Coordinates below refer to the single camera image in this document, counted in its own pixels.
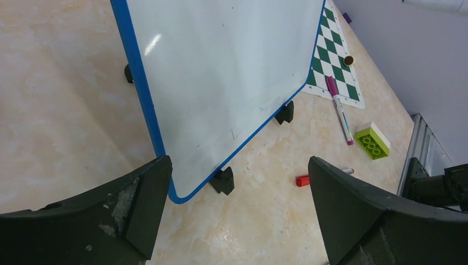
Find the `blue framed whiteboard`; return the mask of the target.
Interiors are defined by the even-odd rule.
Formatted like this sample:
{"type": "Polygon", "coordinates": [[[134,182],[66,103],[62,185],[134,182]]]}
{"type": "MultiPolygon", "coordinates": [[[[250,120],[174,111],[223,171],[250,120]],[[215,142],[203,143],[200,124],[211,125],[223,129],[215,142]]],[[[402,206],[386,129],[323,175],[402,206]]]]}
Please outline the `blue framed whiteboard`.
{"type": "Polygon", "coordinates": [[[168,196],[189,201],[305,86],[324,1],[112,1],[168,196]]]}

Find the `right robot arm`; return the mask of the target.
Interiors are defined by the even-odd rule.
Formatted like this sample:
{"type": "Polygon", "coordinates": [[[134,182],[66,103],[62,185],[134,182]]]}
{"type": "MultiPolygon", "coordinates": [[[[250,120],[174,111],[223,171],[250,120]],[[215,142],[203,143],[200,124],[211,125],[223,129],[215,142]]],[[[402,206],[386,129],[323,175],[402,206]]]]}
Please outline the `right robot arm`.
{"type": "Polygon", "coordinates": [[[402,197],[438,208],[458,206],[467,213],[467,164],[430,176],[419,159],[412,157],[402,187],[402,197]]]}

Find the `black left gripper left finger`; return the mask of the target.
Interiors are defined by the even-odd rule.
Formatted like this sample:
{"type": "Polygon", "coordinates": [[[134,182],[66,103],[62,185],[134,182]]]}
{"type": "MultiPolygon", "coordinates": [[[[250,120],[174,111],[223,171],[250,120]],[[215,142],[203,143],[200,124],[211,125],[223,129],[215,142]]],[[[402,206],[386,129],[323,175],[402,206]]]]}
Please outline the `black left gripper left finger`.
{"type": "Polygon", "coordinates": [[[172,174],[168,156],[39,210],[1,215],[2,264],[145,264],[172,174]]]}

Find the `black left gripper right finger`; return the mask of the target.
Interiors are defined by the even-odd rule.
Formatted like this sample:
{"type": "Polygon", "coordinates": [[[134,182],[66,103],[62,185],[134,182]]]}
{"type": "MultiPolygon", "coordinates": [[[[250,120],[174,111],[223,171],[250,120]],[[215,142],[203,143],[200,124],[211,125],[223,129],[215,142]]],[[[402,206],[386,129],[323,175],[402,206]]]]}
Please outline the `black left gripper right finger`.
{"type": "Polygon", "coordinates": [[[467,214],[389,193],[316,156],[308,171],[330,264],[467,263],[467,214]]]}

